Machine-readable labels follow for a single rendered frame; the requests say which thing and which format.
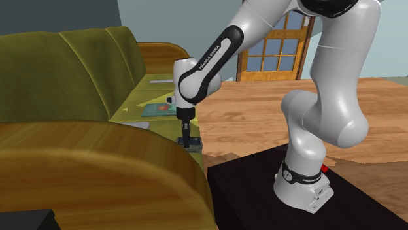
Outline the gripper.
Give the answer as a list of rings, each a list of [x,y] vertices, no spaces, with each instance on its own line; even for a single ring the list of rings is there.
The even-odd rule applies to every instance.
[[[176,108],[177,118],[182,121],[182,139],[185,148],[190,147],[190,121],[196,116],[196,110],[192,108]]]

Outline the dark blue book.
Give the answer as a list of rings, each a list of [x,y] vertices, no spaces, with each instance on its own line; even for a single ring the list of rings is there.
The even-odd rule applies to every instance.
[[[189,147],[185,147],[182,137],[177,137],[175,142],[189,153],[202,153],[203,144],[200,137],[190,137]]]

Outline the teal book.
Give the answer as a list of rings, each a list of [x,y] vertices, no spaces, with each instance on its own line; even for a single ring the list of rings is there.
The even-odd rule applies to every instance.
[[[175,116],[176,106],[168,103],[149,103],[146,104],[141,114],[142,117],[156,116]]]

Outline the grey flat slab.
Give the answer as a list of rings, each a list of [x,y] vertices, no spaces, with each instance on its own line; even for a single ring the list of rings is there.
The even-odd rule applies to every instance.
[[[150,129],[150,124],[148,122],[120,122],[120,124],[131,127],[138,127],[141,129]]]

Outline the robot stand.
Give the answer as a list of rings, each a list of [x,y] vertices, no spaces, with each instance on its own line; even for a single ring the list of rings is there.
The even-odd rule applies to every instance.
[[[273,191],[286,145],[207,169],[219,230],[408,230],[408,223],[335,171],[334,196],[315,214],[287,206]]]

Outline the wooden door with glass panes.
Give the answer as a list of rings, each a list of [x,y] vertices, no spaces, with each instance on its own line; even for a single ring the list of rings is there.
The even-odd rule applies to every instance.
[[[299,80],[315,19],[291,11],[252,48],[238,55],[237,81]]]

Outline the olive green sofa wooden arms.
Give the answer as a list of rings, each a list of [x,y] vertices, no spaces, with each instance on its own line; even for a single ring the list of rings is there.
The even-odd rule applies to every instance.
[[[61,230],[216,230],[201,167],[112,122],[146,73],[124,27],[0,36],[0,212],[51,209]]]

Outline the black box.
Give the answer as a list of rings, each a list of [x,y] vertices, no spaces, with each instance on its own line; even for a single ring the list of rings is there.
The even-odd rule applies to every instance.
[[[0,212],[0,230],[61,230],[52,209]]]

